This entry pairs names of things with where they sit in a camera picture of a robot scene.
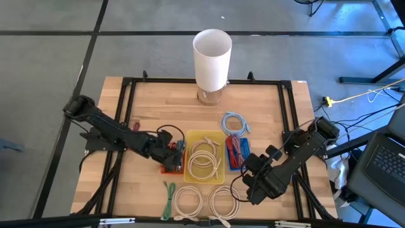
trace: yellow tray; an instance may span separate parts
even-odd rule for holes
[[[215,176],[210,180],[201,181],[195,179],[189,173],[188,162],[190,158],[190,149],[192,145],[197,142],[204,140],[204,137],[209,137],[212,141],[219,143],[218,146],[218,159],[221,159],[220,166],[218,167],[218,179],[215,179]],[[184,172],[184,181],[187,183],[205,183],[205,184],[223,184],[225,182],[225,134],[220,130],[189,130],[185,137],[187,142],[187,148],[185,153],[185,172]],[[202,144],[197,147],[198,149],[205,149],[206,151],[212,151],[212,147],[208,144]],[[205,158],[198,158],[201,162],[207,162]],[[192,166],[192,173],[196,176],[208,175],[212,172],[212,167],[209,168],[199,168],[195,165]]]

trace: wooden table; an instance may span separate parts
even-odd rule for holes
[[[114,117],[120,93],[122,77],[106,77],[98,107],[107,115]],[[293,93],[297,115],[300,123],[314,118],[309,91],[306,82],[293,81]],[[280,100],[277,86],[274,85],[228,85],[223,91],[220,104],[204,106],[196,99],[196,84],[147,83],[138,82],[132,105],[130,126],[135,121],[140,122],[140,130],[156,130],[164,124],[173,124],[184,132],[188,130],[220,130],[220,120],[226,111],[240,113],[252,128],[250,134],[245,134],[251,145],[251,152],[257,155],[265,153],[268,145],[279,148],[282,145],[281,131],[284,126],[280,111]],[[287,91],[285,92],[287,113],[290,113]],[[230,121],[230,129],[238,129],[238,121]],[[168,129],[173,139],[180,139],[180,134]],[[100,184],[106,152],[97,151],[83,164],[72,212],[81,209],[86,201],[94,194]],[[326,166],[323,161],[313,156],[307,162],[310,184],[313,192],[322,205],[333,216],[337,216],[335,203],[329,185]],[[229,185],[239,172],[231,172],[226,168],[225,183]],[[145,159],[132,151],[124,154],[118,189],[114,205],[114,215],[131,215],[160,217],[167,201],[166,188],[163,181],[175,182],[177,187],[187,185],[182,175],[160,174],[159,164],[151,159]],[[194,184],[204,195],[213,185]],[[246,198],[247,186],[237,180],[235,188],[241,198]],[[106,211],[109,189],[104,196],[103,212]],[[308,216],[305,193],[301,190],[304,214]],[[180,208],[187,212],[194,210],[197,197],[193,193],[182,195],[179,200]],[[227,212],[232,204],[230,196],[217,197],[216,205],[220,213]],[[199,217],[209,215],[208,207],[204,207]],[[266,198],[260,205],[252,206],[242,203],[237,219],[283,219],[297,218],[292,185],[287,192],[277,199]]]

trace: coiled blue cable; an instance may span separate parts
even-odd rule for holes
[[[242,128],[240,130],[229,130],[227,128],[227,119],[229,117],[238,118],[242,122]],[[231,111],[227,111],[225,113],[225,115],[222,117],[221,128],[228,136],[237,136],[237,137],[242,137],[246,131],[248,131],[248,132],[252,131],[251,127],[246,122],[245,118],[243,118],[243,116],[239,115],[238,113],[231,112]]]

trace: white cup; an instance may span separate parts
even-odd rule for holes
[[[198,33],[192,41],[197,85],[215,92],[227,84],[232,40],[218,29]]]

